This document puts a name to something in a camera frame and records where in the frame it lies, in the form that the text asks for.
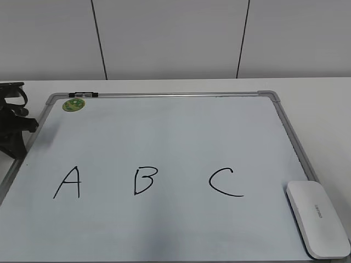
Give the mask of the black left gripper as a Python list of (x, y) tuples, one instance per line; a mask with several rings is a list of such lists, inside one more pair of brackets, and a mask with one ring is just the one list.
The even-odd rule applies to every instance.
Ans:
[[(1, 83), (1, 152), (11, 158), (25, 158), (27, 150), (22, 131), (34, 133), (39, 126), (35, 118), (27, 118), (28, 97), (23, 86), (24, 82)], [(6, 102), (6, 98), (18, 97), (23, 98), (23, 104)]]

